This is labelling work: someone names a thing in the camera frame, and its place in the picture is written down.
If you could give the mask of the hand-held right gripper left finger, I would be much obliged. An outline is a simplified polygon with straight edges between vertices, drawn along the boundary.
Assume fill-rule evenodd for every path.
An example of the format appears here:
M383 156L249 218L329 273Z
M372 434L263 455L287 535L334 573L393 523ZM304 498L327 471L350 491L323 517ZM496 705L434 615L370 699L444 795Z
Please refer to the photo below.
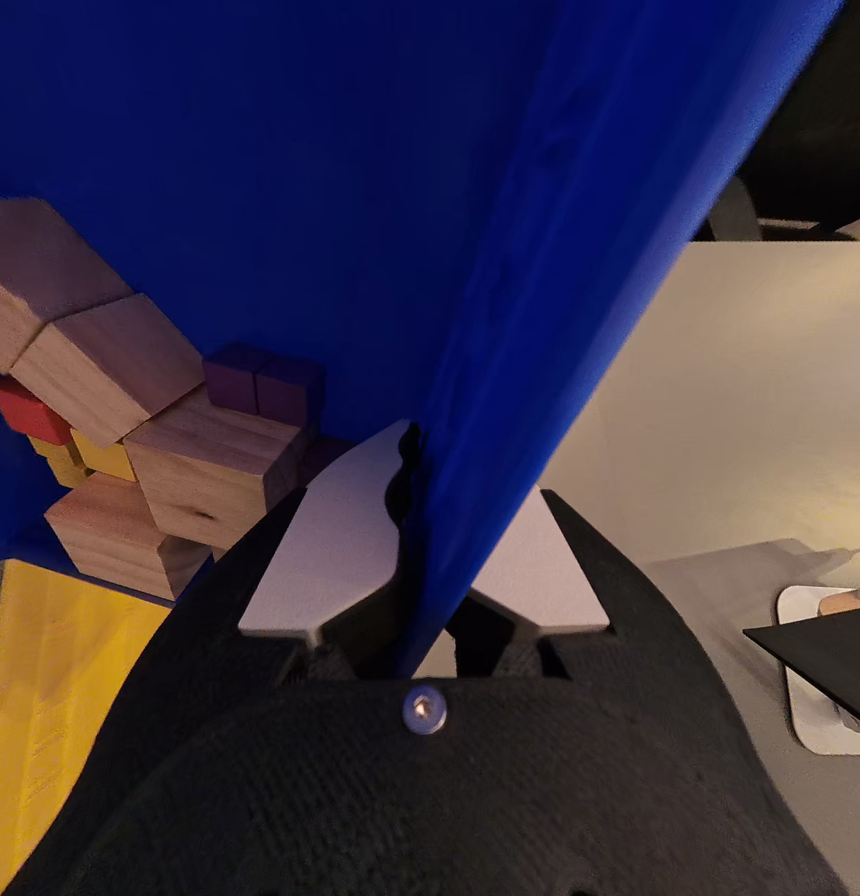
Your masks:
M392 583L412 504L420 428L397 421L346 447L321 436L305 454L304 495L239 623L254 637L316 645L346 611Z

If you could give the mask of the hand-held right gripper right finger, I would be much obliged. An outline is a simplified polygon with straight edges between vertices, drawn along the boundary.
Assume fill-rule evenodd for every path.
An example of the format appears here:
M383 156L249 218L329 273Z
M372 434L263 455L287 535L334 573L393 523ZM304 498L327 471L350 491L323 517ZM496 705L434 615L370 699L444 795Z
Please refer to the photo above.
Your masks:
M510 647L601 633L610 619L545 497L533 487L447 623L457 676L491 676Z

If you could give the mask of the pile of wooden cubes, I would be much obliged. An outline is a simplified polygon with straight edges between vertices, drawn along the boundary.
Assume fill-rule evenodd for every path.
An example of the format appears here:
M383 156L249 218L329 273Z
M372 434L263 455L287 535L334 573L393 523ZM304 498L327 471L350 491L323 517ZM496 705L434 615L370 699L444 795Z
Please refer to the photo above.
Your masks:
M214 404L204 362L47 202L0 200L0 559L179 598L354 446Z

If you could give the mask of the yellow plastic box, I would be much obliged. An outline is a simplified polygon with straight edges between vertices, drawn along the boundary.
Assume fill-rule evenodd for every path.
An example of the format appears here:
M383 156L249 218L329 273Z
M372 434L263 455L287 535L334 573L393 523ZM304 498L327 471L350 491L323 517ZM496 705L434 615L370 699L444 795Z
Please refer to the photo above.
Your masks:
M17 559L0 584L0 894L55 821L169 608Z

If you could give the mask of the blue plastic box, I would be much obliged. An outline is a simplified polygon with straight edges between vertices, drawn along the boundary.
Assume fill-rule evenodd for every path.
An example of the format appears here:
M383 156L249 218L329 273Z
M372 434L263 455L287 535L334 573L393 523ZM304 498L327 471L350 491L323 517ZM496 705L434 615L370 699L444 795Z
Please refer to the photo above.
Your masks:
M0 2L0 198L424 437L443 629L841 2Z

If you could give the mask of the white desk panel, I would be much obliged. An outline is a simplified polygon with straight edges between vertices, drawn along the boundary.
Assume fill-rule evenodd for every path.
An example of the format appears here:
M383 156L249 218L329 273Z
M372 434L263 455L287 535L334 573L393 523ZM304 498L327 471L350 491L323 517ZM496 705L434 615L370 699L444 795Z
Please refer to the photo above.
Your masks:
M860 242L690 244L538 484L637 563L781 542L860 577Z

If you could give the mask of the instruction sheet on stand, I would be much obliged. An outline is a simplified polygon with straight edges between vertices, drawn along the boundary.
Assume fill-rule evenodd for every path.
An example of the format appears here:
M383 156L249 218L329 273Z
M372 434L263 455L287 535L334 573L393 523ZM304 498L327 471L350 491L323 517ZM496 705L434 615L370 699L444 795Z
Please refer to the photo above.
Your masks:
M746 637L780 661L797 740L819 756L860 756L860 586L790 586L776 623Z

